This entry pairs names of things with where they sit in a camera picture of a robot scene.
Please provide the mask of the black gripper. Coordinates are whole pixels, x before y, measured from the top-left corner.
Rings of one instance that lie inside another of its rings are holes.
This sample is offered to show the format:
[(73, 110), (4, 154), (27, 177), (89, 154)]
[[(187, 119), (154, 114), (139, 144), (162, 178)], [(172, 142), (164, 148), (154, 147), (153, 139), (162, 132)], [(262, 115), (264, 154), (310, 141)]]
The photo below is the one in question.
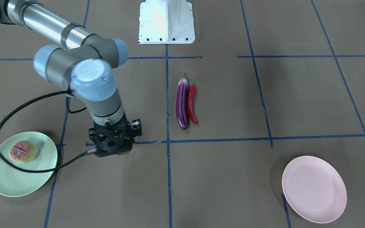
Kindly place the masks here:
[(95, 144), (94, 154), (98, 157), (116, 155), (117, 153), (131, 151), (135, 143), (135, 138), (130, 135), (124, 115), (117, 123), (105, 123), (103, 126), (94, 123), (89, 129), (89, 139)]

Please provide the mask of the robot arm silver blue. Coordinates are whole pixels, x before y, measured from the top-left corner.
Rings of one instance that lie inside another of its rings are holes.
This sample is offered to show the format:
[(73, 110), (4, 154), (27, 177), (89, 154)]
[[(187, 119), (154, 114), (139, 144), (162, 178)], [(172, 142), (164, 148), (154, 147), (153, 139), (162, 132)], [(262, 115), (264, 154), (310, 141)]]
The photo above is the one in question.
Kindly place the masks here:
[(134, 138), (141, 136), (140, 122), (127, 121), (113, 73), (129, 57), (123, 40), (105, 39), (36, 0), (0, 0), (0, 23), (26, 27), (56, 43), (39, 49), (33, 66), (84, 103), (94, 121), (89, 137), (98, 157), (132, 150)]

